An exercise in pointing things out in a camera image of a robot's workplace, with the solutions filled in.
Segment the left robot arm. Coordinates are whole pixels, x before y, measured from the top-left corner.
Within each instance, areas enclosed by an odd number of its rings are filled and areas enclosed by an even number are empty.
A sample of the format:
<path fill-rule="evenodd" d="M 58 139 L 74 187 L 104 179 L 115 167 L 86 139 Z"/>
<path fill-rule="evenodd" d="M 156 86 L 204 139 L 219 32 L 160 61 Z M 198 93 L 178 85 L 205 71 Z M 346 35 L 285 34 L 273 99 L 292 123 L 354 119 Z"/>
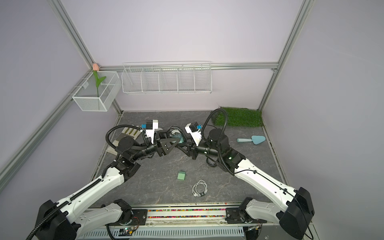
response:
<path fill-rule="evenodd" d="M 122 138 L 114 145 L 110 135 L 124 128 L 139 131 L 143 143 L 138 143 L 131 136 Z M 57 201 L 43 203 L 38 212 L 35 227 L 27 236 L 28 240 L 76 240 L 81 235 L 101 226 L 113 223 L 139 225 L 132 207 L 124 200 L 115 200 L 97 210 L 86 210 L 112 189 L 127 182 L 140 168 L 139 160 L 152 158 L 155 154 L 167 155 L 181 141 L 186 141 L 184 131 L 172 126 L 167 131 L 160 131 L 157 122 L 146 123 L 141 127 L 118 125 L 106 133 L 106 142 L 117 156 L 95 180 L 75 193 Z"/>

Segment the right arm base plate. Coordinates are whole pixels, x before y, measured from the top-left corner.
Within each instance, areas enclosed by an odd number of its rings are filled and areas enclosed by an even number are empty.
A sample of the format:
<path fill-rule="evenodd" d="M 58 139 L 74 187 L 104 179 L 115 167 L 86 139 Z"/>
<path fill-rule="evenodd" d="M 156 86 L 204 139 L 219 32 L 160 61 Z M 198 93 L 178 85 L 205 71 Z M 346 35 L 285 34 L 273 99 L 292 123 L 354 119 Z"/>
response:
<path fill-rule="evenodd" d="M 228 224 L 265 224 L 267 221 L 253 219 L 245 210 L 240 208 L 226 208 L 225 221 Z"/>

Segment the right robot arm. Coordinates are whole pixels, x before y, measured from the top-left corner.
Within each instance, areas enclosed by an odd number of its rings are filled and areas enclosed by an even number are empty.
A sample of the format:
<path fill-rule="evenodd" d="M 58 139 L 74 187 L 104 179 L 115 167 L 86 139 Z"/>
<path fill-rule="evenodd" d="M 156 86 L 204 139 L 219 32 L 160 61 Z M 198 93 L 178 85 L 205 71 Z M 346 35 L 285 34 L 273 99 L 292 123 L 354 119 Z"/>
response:
<path fill-rule="evenodd" d="M 191 135 L 192 141 L 185 141 L 180 145 L 180 149 L 193 159 L 198 154 L 205 155 L 223 171 L 245 181 L 271 200 L 270 203 L 265 203 L 247 197 L 237 208 L 226 210 L 226 222 L 251 224 L 262 220 L 278 223 L 291 237 L 297 240 L 308 237 L 312 240 L 314 235 L 309 225 L 315 210 L 309 191 L 302 187 L 295 189 L 276 180 L 230 147 L 228 137 L 225 135 L 226 125 L 221 129 L 214 128 L 205 135 L 210 119 L 218 113 L 222 113 L 225 121 L 228 121 L 227 112 L 219 108 L 210 113 L 203 125 L 187 124 L 185 132 Z"/>

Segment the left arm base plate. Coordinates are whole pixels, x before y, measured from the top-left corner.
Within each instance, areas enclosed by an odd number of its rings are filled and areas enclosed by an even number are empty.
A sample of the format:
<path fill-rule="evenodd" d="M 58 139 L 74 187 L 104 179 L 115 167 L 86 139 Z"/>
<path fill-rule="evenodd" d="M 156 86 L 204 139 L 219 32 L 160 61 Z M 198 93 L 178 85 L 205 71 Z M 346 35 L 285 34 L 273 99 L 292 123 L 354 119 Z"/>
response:
<path fill-rule="evenodd" d="M 148 218 L 148 209 L 133 209 L 131 215 L 123 214 L 123 216 L 110 226 L 144 226 Z"/>

